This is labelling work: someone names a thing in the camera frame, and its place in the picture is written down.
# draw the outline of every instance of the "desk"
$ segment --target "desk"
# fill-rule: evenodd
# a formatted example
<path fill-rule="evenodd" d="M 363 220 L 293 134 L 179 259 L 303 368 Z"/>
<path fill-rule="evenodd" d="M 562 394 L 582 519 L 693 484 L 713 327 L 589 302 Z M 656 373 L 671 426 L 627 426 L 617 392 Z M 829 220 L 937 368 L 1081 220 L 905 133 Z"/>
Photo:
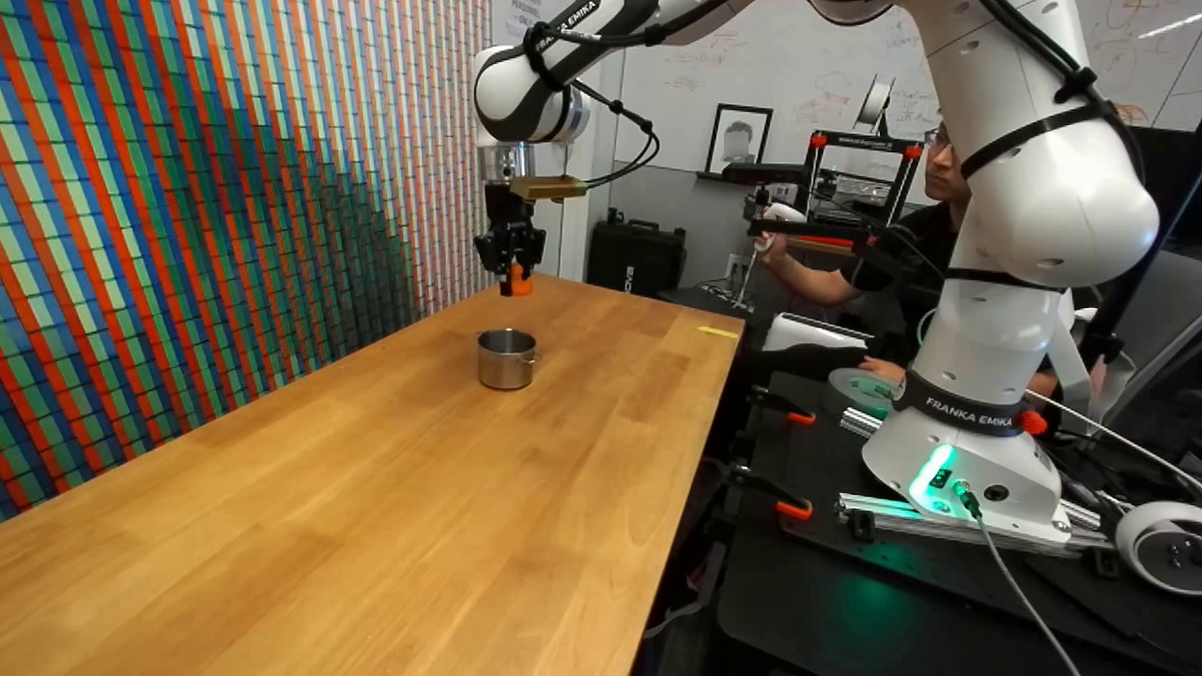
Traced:
<path fill-rule="evenodd" d="M 809 536 L 785 536 L 768 499 L 736 499 L 716 628 L 804 673 L 1063 673 L 1050 647 L 1009 597 L 984 549 L 877 532 L 860 544 L 834 514 L 834 497 L 860 474 L 846 403 L 824 384 L 775 377 L 775 392 L 820 414 L 788 431 L 780 414 L 753 429 L 750 469 L 814 499 Z M 1005 553 L 1033 603 L 1059 630 L 1081 673 L 1198 673 L 1202 610 L 1135 578 L 1097 578 L 1076 563 Z"/>
<path fill-rule="evenodd" d="M 526 327 L 526 392 L 475 329 Z M 0 524 L 0 673 L 627 673 L 738 319 L 497 290 Z"/>

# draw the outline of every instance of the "metal cup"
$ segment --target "metal cup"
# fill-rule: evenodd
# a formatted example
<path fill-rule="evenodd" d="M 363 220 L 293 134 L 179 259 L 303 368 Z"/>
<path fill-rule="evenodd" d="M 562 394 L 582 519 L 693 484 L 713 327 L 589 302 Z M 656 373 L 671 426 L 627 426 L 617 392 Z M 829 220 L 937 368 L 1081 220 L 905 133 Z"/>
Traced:
<path fill-rule="evenodd" d="M 475 342 L 475 377 L 493 392 L 523 392 L 534 378 L 534 335 L 504 327 Z"/>

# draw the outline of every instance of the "black table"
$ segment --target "black table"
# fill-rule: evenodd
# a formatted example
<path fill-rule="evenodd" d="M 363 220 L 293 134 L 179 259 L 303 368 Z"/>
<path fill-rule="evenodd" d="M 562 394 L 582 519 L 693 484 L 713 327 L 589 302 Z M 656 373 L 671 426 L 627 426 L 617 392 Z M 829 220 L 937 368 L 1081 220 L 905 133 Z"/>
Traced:
<path fill-rule="evenodd" d="M 1063 673 L 975 544 L 877 532 L 857 542 L 834 497 L 862 482 L 857 442 L 836 429 L 846 397 L 775 377 L 812 404 L 814 429 L 761 414 L 750 469 L 814 499 L 814 523 L 785 532 L 775 499 L 738 489 L 716 628 L 800 673 Z M 1202 673 L 1202 603 L 1157 595 L 1123 569 L 1005 553 L 1009 569 L 1085 676 Z"/>

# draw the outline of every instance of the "wooden table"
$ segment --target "wooden table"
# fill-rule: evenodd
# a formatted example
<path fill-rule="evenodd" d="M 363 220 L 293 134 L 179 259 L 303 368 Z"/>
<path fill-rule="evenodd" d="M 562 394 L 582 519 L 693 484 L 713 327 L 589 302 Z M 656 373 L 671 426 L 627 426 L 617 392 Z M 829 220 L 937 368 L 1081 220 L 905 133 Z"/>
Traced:
<path fill-rule="evenodd" d="M 541 342 L 526 392 L 472 337 Z M 627 673 L 738 322 L 536 282 L 0 524 L 0 673 Z"/>

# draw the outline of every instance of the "colorful wall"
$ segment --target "colorful wall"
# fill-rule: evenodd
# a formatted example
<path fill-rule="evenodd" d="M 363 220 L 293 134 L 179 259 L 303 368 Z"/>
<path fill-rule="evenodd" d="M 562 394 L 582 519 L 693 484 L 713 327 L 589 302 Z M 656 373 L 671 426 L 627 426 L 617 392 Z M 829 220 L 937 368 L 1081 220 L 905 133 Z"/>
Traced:
<path fill-rule="evenodd" d="M 0 0 L 0 519 L 479 290 L 484 34 L 484 0 Z"/>

